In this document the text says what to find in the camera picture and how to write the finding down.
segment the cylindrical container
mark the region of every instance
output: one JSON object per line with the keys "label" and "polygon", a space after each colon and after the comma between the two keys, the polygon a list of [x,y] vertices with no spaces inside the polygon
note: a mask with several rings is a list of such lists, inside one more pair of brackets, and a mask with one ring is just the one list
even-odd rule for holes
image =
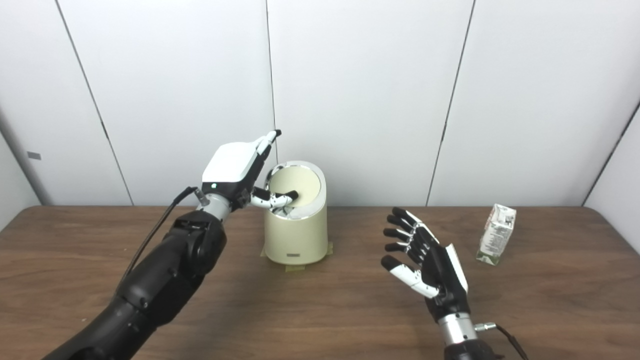
{"label": "cylindrical container", "polygon": [[296,190],[299,197],[264,215],[264,252],[275,263],[306,265],[327,252],[326,181],[319,167],[288,161],[271,169],[264,185],[276,193]]}

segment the white backdrop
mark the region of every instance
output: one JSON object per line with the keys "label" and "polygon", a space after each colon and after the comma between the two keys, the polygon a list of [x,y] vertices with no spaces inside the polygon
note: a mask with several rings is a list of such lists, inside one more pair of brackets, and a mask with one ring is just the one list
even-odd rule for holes
{"label": "white backdrop", "polygon": [[0,122],[44,202],[131,205],[52,0],[0,1]]}
{"label": "white backdrop", "polygon": [[599,211],[640,253],[640,111],[593,188],[586,206]]}
{"label": "white backdrop", "polygon": [[136,205],[169,203],[221,144],[273,129],[264,0],[60,6]]}
{"label": "white backdrop", "polygon": [[333,205],[425,205],[472,1],[268,4],[280,161]]}
{"label": "white backdrop", "polygon": [[476,3],[429,205],[581,205],[640,100],[640,2]]}
{"label": "white backdrop", "polygon": [[267,168],[333,205],[579,205],[640,100],[639,3],[478,1],[429,189],[471,0],[60,6],[116,157],[56,3],[1,3],[0,125],[51,204],[167,204],[277,126]]}
{"label": "white backdrop", "polygon": [[0,134],[0,230],[23,209],[39,205],[35,192],[29,185],[9,145]]}

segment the robot finger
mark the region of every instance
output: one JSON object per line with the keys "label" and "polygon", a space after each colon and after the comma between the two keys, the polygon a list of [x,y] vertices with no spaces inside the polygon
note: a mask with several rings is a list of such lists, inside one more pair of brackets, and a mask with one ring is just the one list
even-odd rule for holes
{"label": "robot finger", "polygon": [[410,213],[409,211],[405,210],[405,209],[401,209],[401,208],[393,208],[392,210],[393,214],[401,219],[403,219],[404,221],[406,221],[407,223],[409,223],[409,225],[411,225],[411,227],[415,227],[417,224],[421,224],[422,221],[417,218],[414,214]]}
{"label": "robot finger", "polygon": [[404,219],[394,215],[387,215],[387,222],[402,227],[404,231],[411,232],[413,227]]}
{"label": "robot finger", "polygon": [[405,252],[407,245],[409,245],[409,243],[403,243],[401,241],[398,241],[398,242],[395,242],[395,243],[388,243],[388,244],[385,245],[385,251],[387,251],[387,252],[392,252],[392,251]]}
{"label": "robot finger", "polygon": [[402,241],[409,241],[411,239],[411,234],[398,229],[386,228],[382,230],[382,233],[389,238],[399,238]]}
{"label": "robot finger", "polygon": [[251,194],[251,204],[265,209],[282,208],[292,203],[298,196],[298,192],[295,190],[282,194],[254,187]]}
{"label": "robot finger", "polygon": [[276,140],[278,136],[282,134],[280,130],[271,130],[266,136],[261,136],[258,140],[255,141],[255,151],[258,155],[262,155],[262,153],[271,146],[271,144]]}
{"label": "robot finger", "polygon": [[400,281],[407,284],[411,289],[413,289],[420,295],[432,299],[440,293],[438,291],[438,288],[429,286],[422,282],[422,276],[419,271],[415,271],[393,256],[386,255],[384,258],[382,258],[380,263],[393,276],[400,279]]}

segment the wire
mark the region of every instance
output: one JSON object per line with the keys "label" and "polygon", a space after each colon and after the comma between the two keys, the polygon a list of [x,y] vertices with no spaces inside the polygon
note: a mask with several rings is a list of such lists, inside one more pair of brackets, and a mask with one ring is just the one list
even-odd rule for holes
{"label": "wire", "polygon": [[124,279],[126,279],[126,277],[131,273],[131,271],[133,271],[133,268],[136,266],[136,263],[138,262],[138,259],[142,255],[142,252],[145,250],[145,248],[147,247],[147,245],[149,244],[151,239],[154,237],[154,235],[156,234],[158,229],[160,229],[160,227],[162,226],[162,224],[164,223],[166,218],[169,217],[169,214],[171,214],[173,209],[178,204],[180,204],[184,200],[184,198],[189,196],[196,189],[197,189],[196,187],[188,187],[188,188],[184,189],[184,191],[182,191],[180,194],[178,194],[178,196],[176,196],[175,199],[171,202],[171,204],[167,207],[167,209],[164,211],[164,213],[160,217],[160,220],[158,220],[157,224],[153,227],[153,229],[151,229],[151,232],[149,232],[147,237],[140,244],[140,247],[138,247],[138,250],[136,251],[136,253],[133,255],[133,258],[131,259],[131,262],[129,263],[129,266],[127,266],[127,269],[125,270],[124,274],[122,274],[122,278],[120,279],[120,282],[118,283],[118,286],[116,287],[115,293],[118,293],[118,290],[120,289],[122,283],[124,282]]}
{"label": "wire", "polygon": [[511,335],[507,330],[505,330],[502,326],[498,324],[495,324],[495,328],[498,329],[501,333],[503,333],[507,337],[507,340],[509,340],[511,345],[513,345],[513,348],[516,349],[516,351],[518,352],[518,355],[520,355],[520,357],[523,360],[529,360],[529,358],[527,357],[527,354],[524,352],[524,349],[520,346],[515,336]]}

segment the robot fingertip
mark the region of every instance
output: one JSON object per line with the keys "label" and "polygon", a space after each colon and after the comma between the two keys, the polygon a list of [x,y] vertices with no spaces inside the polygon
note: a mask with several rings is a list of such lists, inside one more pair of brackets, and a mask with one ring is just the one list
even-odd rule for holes
{"label": "robot fingertip", "polygon": [[382,265],[383,268],[387,269],[387,271],[391,271],[401,266],[402,262],[391,255],[384,255],[380,260],[380,265]]}
{"label": "robot fingertip", "polygon": [[285,195],[290,197],[293,200],[296,200],[298,197],[300,197],[300,194],[298,194],[298,192],[296,190],[290,191],[290,192],[286,193]]}

